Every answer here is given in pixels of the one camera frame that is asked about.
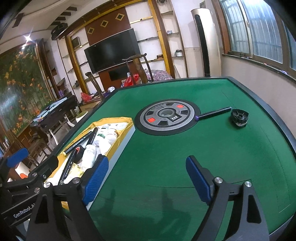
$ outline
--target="window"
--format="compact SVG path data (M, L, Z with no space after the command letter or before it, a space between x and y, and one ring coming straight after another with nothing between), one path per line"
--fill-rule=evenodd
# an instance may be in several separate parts
M231 50L249 53L246 26L237 0L220 1L229 27Z
M296 70L296 41L294 40L290 31L285 27L289 45L289 52L290 52L290 67L293 70Z
M281 38L271 8L263 0L242 0L255 55L283 62Z

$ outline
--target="window sill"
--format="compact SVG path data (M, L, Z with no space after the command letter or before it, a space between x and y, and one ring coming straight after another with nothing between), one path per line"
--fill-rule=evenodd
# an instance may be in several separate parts
M270 66L270 65L263 64L263 63L261 63L261 62L258 62L258 61L255 61L255 60L252 60L252 59L249 59L249 58L239 57L239 56L235 56L235 55L229 55L229 54L222 54L222 55L224 55L224 56L228 56L228 57L231 57L231 58L236 58L236 59L243 59L243 60L246 60L246 61L248 61L248 62L250 62L250 63L256 64L256 65L259 65L259 66L264 67L264 68L266 68L266 69L268 69L268 70L270 70L270 71L272 71L272 72L274 72L274 73L277 73L277 74L279 74L279 75L281 75L281 76L283 76L283 77L286 77L288 80L292 81L293 83L296 83L296 79L293 78L291 75L289 75L289 74L285 74L285 73L283 73L282 71L280 71L279 69L274 68L274 67L272 67L272 66Z

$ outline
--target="diamond-shaped decoration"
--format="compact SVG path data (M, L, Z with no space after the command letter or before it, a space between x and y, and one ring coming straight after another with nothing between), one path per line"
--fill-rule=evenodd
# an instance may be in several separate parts
M94 28L89 28L89 30L87 31L88 34L93 34L94 32Z
M107 26L107 24L108 24L109 22L108 21L106 21L106 20L103 20L103 22L101 23L101 25L100 26L102 26L102 27L106 27Z
M123 19L123 17L124 17L124 14L119 13L119 14L117 14L117 17L115 19L121 21Z

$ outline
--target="flat screen tv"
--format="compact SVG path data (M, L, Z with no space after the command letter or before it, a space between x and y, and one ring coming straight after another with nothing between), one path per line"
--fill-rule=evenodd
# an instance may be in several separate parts
M133 28L105 38L84 50L92 73L124 63L122 59L140 54Z

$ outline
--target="green table surface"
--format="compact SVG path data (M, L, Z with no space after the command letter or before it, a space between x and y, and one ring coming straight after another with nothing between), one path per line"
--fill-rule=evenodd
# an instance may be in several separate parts
M296 164L284 136L269 116L228 79L203 79L145 85L118 91L76 132L106 117L132 117L164 99L184 99L201 113L223 107L250 113L245 128L229 121L230 113L201 120L182 133L152 136L136 129L89 213L110 241L191 240L208 206L201 202L186 172L194 155L214 176L230 183L252 182L269 232L296 210ZM216 240L229 222L229 202Z

